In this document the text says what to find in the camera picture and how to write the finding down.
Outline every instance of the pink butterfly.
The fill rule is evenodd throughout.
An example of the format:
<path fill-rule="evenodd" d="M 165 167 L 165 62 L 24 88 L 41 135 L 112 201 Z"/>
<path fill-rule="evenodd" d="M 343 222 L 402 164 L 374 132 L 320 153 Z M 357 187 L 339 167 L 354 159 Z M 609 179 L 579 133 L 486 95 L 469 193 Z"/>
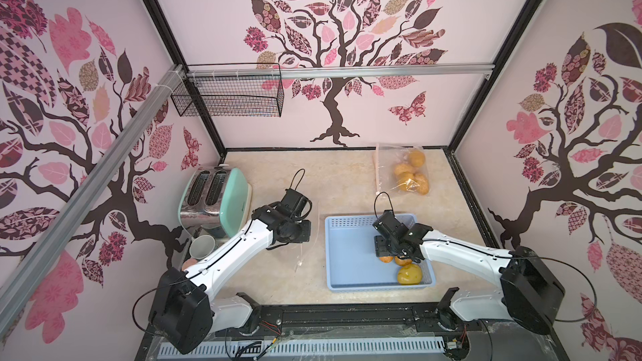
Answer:
<path fill-rule="evenodd" d="M 425 101 L 426 91 L 423 91 L 412 101 L 409 108 L 405 106 L 394 106 L 388 110 L 392 112 L 393 115 L 399 116 L 399 120 L 407 125 L 413 115 L 426 117 L 424 114 L 426 107 L 422 105 Z"/>

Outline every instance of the blue plastic basket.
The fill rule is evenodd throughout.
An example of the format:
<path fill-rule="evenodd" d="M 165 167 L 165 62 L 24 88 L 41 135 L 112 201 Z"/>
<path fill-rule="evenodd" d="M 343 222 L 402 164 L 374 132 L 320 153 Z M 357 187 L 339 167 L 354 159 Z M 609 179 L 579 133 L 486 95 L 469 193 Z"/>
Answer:
<path fill-rule="evenodd" d="M 417 223 L 412 213 L 397 213 L 407 227 Z M 418 285 L 400 285 L 401 268 L 394 261 L 384 263 L 374 252 L 374 215 L 330 216 L 325 218 L 325 271 L 327 286 L 333 292 L 400 290 L 434 286 L 435 272 L 430 261 L 419 266 L 423 278 Z"/>

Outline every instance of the toaster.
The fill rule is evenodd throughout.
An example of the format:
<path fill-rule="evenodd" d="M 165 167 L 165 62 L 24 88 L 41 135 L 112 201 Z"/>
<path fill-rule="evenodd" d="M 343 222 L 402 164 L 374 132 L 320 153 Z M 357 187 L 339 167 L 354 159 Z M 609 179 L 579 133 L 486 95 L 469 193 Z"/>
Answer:
<path fill-rule="evenodd" d="M 203 166 L 194 172 L 179 207 L 179 221 L 192 237 L 203 232 L 233 237 L 248 216 L 252 187 L 238 168 Z"/>

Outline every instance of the bag of potatoes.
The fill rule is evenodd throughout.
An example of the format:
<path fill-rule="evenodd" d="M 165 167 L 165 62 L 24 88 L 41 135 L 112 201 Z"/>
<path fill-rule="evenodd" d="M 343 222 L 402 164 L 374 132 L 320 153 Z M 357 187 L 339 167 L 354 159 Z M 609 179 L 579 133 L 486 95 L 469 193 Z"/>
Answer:
<path fill-rule="evenodd" d="M 377 144 L 374 153 L 377 192 L 415 192 L 425 196 L 430 191 L 426 155 L 421 147 L 396 147 Z"/>

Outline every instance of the marble countertop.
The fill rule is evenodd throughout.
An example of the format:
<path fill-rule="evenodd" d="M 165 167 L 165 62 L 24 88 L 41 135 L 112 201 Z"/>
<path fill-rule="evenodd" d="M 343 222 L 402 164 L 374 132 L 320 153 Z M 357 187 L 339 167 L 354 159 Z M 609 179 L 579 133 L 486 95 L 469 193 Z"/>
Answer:
<path fill-rule="evenodd" d="M 484 245 L 468 205 L 441 149 L 424 150 L 430 192 L 392 195 L 397 213 L 414 213 L 452 237 Z M 250 209 L 280 199 L 294 173 L 306 169 L 299 191 L 314 203 L 310 242 L 261 251 L 230 278 L 217 297 L 245 292 L 261 304 L 334 304 L 439 301 L 449 287 L 472 290 L 491 284 L 449 265 L 433 262 L 437 285 L 423 289 L 333 293 L 325 271 L 325 218 L 373 213 L 373 150 L 289 150 L 230 152 L 225 160 L 240 168 L 253 187 Z M 380 198 L 380 209 L 387 201 Z"/>

